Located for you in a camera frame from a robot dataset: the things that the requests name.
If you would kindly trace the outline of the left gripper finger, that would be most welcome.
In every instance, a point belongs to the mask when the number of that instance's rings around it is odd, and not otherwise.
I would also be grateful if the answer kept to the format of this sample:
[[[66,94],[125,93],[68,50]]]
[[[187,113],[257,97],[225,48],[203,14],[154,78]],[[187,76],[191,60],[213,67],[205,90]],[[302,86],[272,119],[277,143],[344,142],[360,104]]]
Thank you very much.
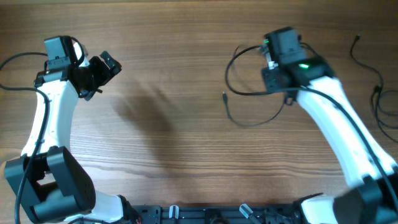
[[[102,93],[103,91],[100,89],[95,90],[82,90],[79,94],[79,98],[83,98],[86,101],[90,101],[95,93]]]
[[[100,57],[109,67],[109,72],[112,77],[117,75],[122,70],[122,65],[117,60],[115,60],[107,51],[103,51],[100,54]]]

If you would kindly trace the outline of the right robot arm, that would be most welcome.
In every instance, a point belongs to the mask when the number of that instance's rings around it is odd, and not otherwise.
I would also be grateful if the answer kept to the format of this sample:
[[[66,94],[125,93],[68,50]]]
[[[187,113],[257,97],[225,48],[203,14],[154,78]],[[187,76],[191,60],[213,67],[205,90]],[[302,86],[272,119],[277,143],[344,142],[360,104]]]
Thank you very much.
[[[340,80],[319,55],[309,56],[291,27],[264,36],[267,91],[284,91],[314,120],[343,171],[349,190],[300,203],[307,223],[397,221],[397,162],[377,143],[347,99]]]

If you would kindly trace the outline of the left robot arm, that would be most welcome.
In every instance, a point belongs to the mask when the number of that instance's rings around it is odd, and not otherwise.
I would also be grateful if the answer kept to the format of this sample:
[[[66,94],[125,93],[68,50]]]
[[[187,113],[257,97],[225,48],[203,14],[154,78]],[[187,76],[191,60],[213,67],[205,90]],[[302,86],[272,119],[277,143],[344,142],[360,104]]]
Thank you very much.
[[[108,52],[87,58],[67,35],[46,39],[44,69],[34,81],[37,109],[21,156],[4,175],[16,195],[14,218],[25,211],[33,223],[129,223],[126,199],[101,193],[70,152],[72,118],[79,99],[90,100],[121,71]]]

